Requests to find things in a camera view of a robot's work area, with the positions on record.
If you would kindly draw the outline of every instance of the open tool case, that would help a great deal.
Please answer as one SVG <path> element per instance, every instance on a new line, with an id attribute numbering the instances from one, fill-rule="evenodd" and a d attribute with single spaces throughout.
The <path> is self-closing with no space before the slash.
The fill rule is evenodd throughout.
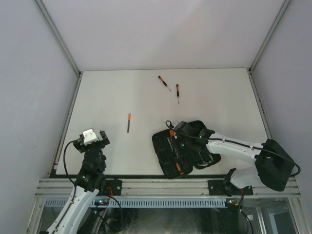
<path id="1" fill-rule="evenodd" d="M 206 128 L 199 120 L 189 124 L 193 127 L 191 135 L 195 137 Z M 193 166 L 196 169 L 204 169 L 221 160 L 220 155 L 212 154 L 212 161 L 208 149 L 199 153 L 184 146 L 183 140 L 170 135 L 170 129 L 154 134 L 152 141 L 161 169 L 168 179 L 185 177 L 192 172 Z"/>

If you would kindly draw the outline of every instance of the cable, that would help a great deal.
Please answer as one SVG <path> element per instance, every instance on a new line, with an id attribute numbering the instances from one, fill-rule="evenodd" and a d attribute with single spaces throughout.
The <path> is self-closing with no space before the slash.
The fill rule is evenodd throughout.
<path id="1" fill-rule="evenodd" d="M 193 139 L 198 139 L 198 140 L 218 140 L 218 141 L 222 141 L 222 142 L 228 142 L 228 143 L 232 143 L 232 144 L 244 146 L 244 147 L 246 147 L 246 148 L 251 148 L 251 149 L 256 149 L 256 150 L 261 150 L 261 151 L 268 152 L 268 153 L 270 153 L 270 154 L 276 155 L 276 156 L 278 156 L 278 157 L 280 157 L 280 158 L 282 158 L 282 159 L 288 161 L 288 162 L 291 163 L 293 166 L 296 166 L 296 168 L 298 169 L 298 171 L 297 171 L 296 173 L 290 175 L 290 177 L 294 177 L 294 176 L 300 174 L 300 172 L 301 172 L 301 168 L 299 167 L 299 165 L 298 165 L 297 163 L 295 163 L 293 160 L 290 160 L 290 159 L 288 159 L 288 158 L 286 158 L 286 157 L 284 157 L 284 156 L 282 156 L 282 155 L 279 155 L 279 154 L 277 154 L 277 153 L 275 153 L 275 152 L 273 152 L 273 151 L 266 150 L 266 149 L 262 149 L 262 148 L 259 148 L 259 147 L 254 147 L 254 146 L 251 147 L 250 145 L 246 145 L 246 144 L 243 144 L 243 143 L 240 143 L 240 142 L 236 142 L 236 141 L 232 141 L 232 140 L 227 140 L 227 139 L 221 139 L 221 138 L 200 138 L 200 137 L 197 137 L 197 136 L 190 136 L 190 135 L 187 135 L 187 134 L 184 134 L 184 133 L 180 133 L 179 131 L 177 131 L 177 130 L 175 130 L 175 129 L 173 128 L 173 125 L 172 125 L 172 123 L 171 123 L 170 120 L 167 120 L 167 121 L 166 121 L 166 126 L 167 126 L 170 130 L 173 130 L 175 133 L 178 133 L 178 134 L 180 134 L 180 135 L 182 135 L 182 136 L 185 136 L 185 137 L 189 137 L 189 138 L 193 138 Z"/>
<path id="2" fill-rule="evenodd" d="M 67 150 L 67 147 L 68 147 L 71 143 L 73 143 L 73 142 L 75 142 L 75 141 L 77 141 L 77 140 L 72 140 L 72 141 L 68 142 L 67 145 L 65 146 L 64 152 L 63 152 L 64 170 L 65 170 L 66 176 L 68 177 L 69 181 L 72 182 L 72 184 L 73 184 L 74 186 L 75 186 L 75 183 L 74 183 L 74 181 L 69 177 L 69 174 L 68 174 L 68 171 L 67 171 L 65 158 L 66 158 L 66 150 Z"/>
<path id="3" fill-rule="evenodd" d="M 107 197 L 109 197 L 109 198 L 111 198 L 111 199 L 113 199 L 116 203 L 117 203 L 117 205 L 119 206 L 119 209 L 120 209 L 120 227 L 119 227 L 119 230 L 116 230 L 116 229 L 114 229 L 113 227 L 111 227 L 107 222 L 106 222 L 106 220 L 102 217 L 102 216 L 100 216 L 98 213 L 96 213 L 94 210 L 92 210 L 91 208 L 91 211 L 93 212 L 93 213 L 95 213 L 110 229 L 112 229 L 113 231 L 116 231 L 116 232 L 119 232 L 119 231 L 121 231 L 121 228 L 122 228 L 122 223 L 123 223 L 123 211 L 122 211 L 122 207 L 121 207 L 121 204 L 120 204 L 120 202 L 119 201 L 117 201 L 117 199 L 116 198 L 114 198 L 114 197 L 112 197 L 112 196 L 110 196 L 110 195 L 105 195 L 105 196 L 107 196 Z"/>
<path id="4" fill-rule="evenodd" d="M 248 216 L 247 216 L 244 212 L 241 211 L 241 213 L 242 213 L 242 215 L 245 216 L 245 218 L 246 218 L 246 220 L 248 221 L 248 223 L 249 223 L 249 225 L 250 225 L 250 228 L 251 228 L 251 230 L 252 230 L 252 234 L 254 234 L 254 228 L 253 228 L 253 226 L 252 226 L 252 223 L 251 223 L 250 219 L 248 218 Z"/>
<path id="5" fill-rule="evenodd" d="M 59 220 L 58 224 L 56 225 L 55 230 L 52 232 L 52 234 L 54 234 L 55 231 L 58 229 L 59 224 L 63 221 L 65 215 L 67 214 L 67 212 L 68 212 L 68 210 L 69 210 L 69 208 L 72 206 L 73 201 L 74 201 L 75 196 L 76 196 L 77 186 L 76 186 L 76 184 L 74 183 L 74 181 L 69 177 L 69 174 L 68 174 L 68 171 L 67 171 L 67 167 L 66 167 L 66 160 L 65 160 L 67 147 L 68 147 L 71 143 L 73 143 L 74 141 L 76 141 L 76 140 L 72 140 L 72 141 L 70 141 L 70 142 L 67 143 L 67 145 L 66 145 L 65 148 L 64 148 L 64 153 L 63 153 L 64 170 L 65 170 L 65 173 L 66 173 L 68 179 L 69 179 L 70 182 L 72 182 L 72 184 L 74 185 L 74 193 L 73 193 L 73 197 L 72 197 L 71 203 L 69 203 L 69 205 L 68 205 L 66 211 L 64 212 L 62 218 L 60 218 L 60 220 Z"/>
<path id="6" fill-rule="evenodd" d="M 240 206 L 241 206 L 241 203 L 242 201 L 244 200 L 244 196 L 245 196 L 245 190 L 242 189 L 242 197 L 240 198 L 240 201 L 238 203 L 238 210 L 237 210 L 237 221 L 238 221 L 238 229 L 239 229 L 239 232 L 241 233 L 241 230 L 240 230 L 240 225 L 239 225 L 239 211 L 240 211 Z"/>

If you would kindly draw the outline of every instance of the screwdriver handle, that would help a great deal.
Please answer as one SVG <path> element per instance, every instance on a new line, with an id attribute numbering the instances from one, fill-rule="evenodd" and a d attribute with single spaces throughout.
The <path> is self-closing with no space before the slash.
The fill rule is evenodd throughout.
<path id="1" fill-rule="evenodd" d="M 164 82 L 164 80 L 163 80 L 160 76 L 158 76 L 158 78 L 162 81 L 162 83 L 163 83 L 165 86 L 168 86 L 167 83 Z"/>
<path id="2" fill-rule="evenodd" d="M 179 85 L 176 85 L 176 96 L 179 97 Z"/>

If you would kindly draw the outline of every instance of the screwdriver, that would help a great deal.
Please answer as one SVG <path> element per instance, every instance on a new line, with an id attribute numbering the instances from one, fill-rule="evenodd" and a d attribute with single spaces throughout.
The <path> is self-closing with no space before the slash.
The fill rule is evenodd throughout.
<path id="1" fill-rule="evenodd" d="M 179 85 L 176 85 L 176 96 L 177 96 L 177 103 L 179 104 Z"/>
<path id="2" fill-rule="evenodd" d="M 167 85 L 167 83 L 166 82 L 164 82 L 164 80 L 160 77 L 160 76 L 158 76 L 158 78 L 162 81 L 162 83 L 169 89 L 169 87 L 168 87 L 168 85 Z"/>

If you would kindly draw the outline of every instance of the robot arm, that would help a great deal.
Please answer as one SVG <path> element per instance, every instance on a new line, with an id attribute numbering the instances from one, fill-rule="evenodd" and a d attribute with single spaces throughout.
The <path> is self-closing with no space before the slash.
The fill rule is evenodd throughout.
<path id="1" fill-rule="evenodd" d="M 77 233 L 91 202 L 100 191 L 103 192 L 106 189 L 106 178 L 103 174 L 106 168 L 106 157 L 102 149 L 109 143 L 104 131 L 100 131 L 100 136 L 97 137 L 92 129 L 84 131 L 80 138 L 73 142 L 77 150 L 85 153 L 82 167 L 61 213 L 49 229 L 40 234 Z"/>
<path id="2" fill-rule="evenodd" d="M 228 191 L 231 186 L 241 189 L 263 184 L 273 190 L 283 191 L 296 165 L 285 150 L 271 139 L 265 143 L 244 142 L 209 129 L 202 129 L 195 136 L 193 128 L 184 121 L 173 125 L 170 122 L 169 128 L 174 130 L 181 144 L 189 149 L 201 152 L 207 148 L 210 154 L 232 156 L 250 164 L 248 168 L 233 168 L 229 171 L 224 180 Z"/>

